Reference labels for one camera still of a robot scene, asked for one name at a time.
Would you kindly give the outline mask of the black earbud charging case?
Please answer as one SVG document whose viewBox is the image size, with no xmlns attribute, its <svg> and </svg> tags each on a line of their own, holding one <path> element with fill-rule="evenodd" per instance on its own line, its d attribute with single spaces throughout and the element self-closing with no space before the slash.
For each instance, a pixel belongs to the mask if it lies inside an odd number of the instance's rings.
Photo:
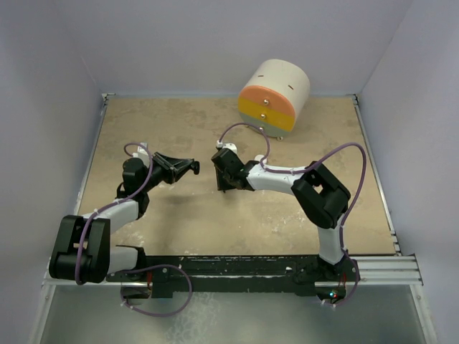
<svg viewBox="0 0 459 344">
<path fill-rule="evenodd" d="M 191 165 L 191 169 L 194 172 L 194 175 L 199 175 L 200 173 L 200 162 L 199 161 L 194 161 Z"/>
</svg>

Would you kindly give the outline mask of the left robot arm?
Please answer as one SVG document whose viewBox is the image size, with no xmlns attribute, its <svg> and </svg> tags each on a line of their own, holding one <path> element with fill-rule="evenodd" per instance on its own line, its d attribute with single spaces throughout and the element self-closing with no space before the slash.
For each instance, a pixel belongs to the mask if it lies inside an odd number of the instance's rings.
<svg viewBox="0 0 459 344">
<path fill-rule="evenodd" d="M 148 271 L 140 247 L 110 247 L 110 235 L 140 219 L 148 208 L 148 192 L 160 183 L 176 183 L 186 172 L 200 172 L 193 158 L 171 158 L 160 153 L 134 153 L 123 163 L 123 182 L 116 198 L 91 214 L 67 215 L 61 222 L 49 262 L 51 277 L 78 285 L 100 283 L 109 274 L 123 271 L 132 281 Z"/>
</svg>

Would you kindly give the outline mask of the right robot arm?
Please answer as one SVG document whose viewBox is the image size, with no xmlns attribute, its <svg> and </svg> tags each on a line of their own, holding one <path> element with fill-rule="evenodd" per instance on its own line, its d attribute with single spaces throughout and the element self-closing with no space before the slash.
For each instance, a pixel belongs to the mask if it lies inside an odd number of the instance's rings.
<svg viewBox="0 0 459 344">
<path fill-rule="evenodd" d="M 336 280 L 344 273 L 345 253 L 342 221 L 349 209 L 349 190 L 323 164 L 312 162 L 282 173 L 279 167 L 262 166 L 260 161 L 243 163 L 229 148 L 212 156 L 220 191 L 274 191 L 294 196 L 308 220 L 318 230 L 320 275 Z"/>
</svg>

